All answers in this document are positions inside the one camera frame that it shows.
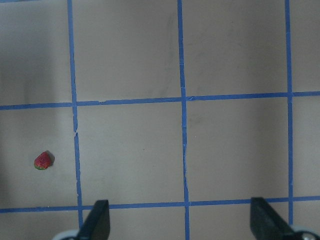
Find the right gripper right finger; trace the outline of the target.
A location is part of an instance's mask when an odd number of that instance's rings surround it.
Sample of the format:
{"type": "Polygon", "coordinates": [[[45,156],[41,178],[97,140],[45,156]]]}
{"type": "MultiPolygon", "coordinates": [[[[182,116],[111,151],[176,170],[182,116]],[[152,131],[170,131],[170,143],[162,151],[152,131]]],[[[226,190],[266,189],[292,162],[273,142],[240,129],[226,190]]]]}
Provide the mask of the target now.
{"type": "Polygon", "coordinates": [[[256,240],[294,240],[294,230],[263,197],[250,200],[250,230],[256,240]]]}

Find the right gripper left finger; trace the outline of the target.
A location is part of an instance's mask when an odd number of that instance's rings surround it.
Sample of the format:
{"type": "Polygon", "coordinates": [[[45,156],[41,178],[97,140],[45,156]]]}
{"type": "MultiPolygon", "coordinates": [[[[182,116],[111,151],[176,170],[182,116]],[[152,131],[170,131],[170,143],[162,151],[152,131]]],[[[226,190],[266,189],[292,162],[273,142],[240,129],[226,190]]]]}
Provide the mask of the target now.
{"type": "Polygon", "coordinates": [[[77,240],[107,240],[111,231],[108,200],[97,200],[76,235],[77,240]]]}

